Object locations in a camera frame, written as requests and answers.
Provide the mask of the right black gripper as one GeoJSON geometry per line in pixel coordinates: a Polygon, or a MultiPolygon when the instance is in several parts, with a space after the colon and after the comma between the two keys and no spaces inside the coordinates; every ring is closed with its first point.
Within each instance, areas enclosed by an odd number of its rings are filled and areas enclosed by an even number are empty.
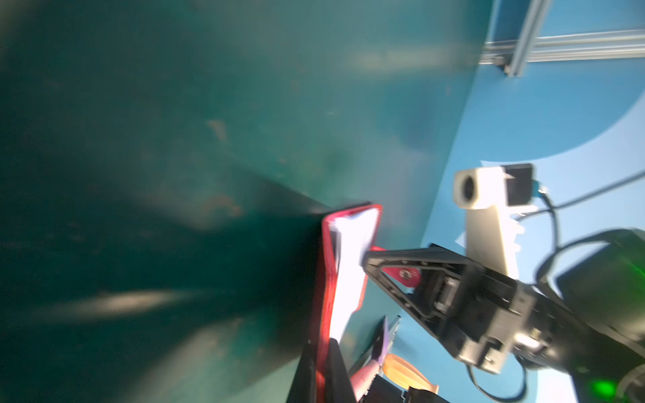
{"type": "Polygon", "coordinates": [[[591,352],[591,330],[532,287],[438,245],[373,250],[366,275],[458,361],[492,374],[514,355],[567,372],[591,352]]]}

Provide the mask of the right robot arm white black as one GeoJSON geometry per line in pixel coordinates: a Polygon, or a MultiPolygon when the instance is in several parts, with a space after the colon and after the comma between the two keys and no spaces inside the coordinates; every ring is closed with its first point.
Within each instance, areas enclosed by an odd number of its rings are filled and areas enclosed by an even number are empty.
{"type": "Polygon", "coordinates": [[[544,260],[529,285],[431,245],[373,251],[364,271],[468,371],[568,374],[581,402],[644,399],[644,233],[613,229],[583,238],[601,249],[549,290],[544,260]]]}

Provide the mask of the red card holder wallet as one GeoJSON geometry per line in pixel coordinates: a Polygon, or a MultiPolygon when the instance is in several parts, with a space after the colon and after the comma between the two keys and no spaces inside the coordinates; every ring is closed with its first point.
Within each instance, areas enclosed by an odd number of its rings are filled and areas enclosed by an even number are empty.
{"type": "MultiPolygon", "coordinates": [[[[316,291],[307,347],[316,353],[316,402],[324,402],[324,373],[329,339],[340,343],[355,312],[363,305],[368,277],[363,269],[367,252],[376,250],[374,238],[381,220],[382,207],[367,204],[331,213],[322,219],[321,243],[317,261],[316,291]]],[[[392,401],[401,402],[400,386],[383,373],[376,376],[367,396],[386,397],[380,382],[395,393],[392,401]]]]}

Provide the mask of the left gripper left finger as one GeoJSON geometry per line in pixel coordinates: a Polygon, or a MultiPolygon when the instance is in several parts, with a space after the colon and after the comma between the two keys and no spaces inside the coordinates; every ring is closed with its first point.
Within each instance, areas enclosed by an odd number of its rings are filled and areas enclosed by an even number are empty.
{"type": "Polygon", "coordinates": [[[316,353],[315,347],[303,349],[286,403],[316,402],[316,353]]]}

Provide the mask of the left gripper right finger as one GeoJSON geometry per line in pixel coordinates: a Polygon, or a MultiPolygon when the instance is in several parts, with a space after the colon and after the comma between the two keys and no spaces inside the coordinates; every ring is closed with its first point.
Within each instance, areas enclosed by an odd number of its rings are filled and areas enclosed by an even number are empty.
{"type": "Polygon", "coordinates": [[[329,339],[324,373],[325,403],[356,403],[354,389],[336,339],[329,339]]]}

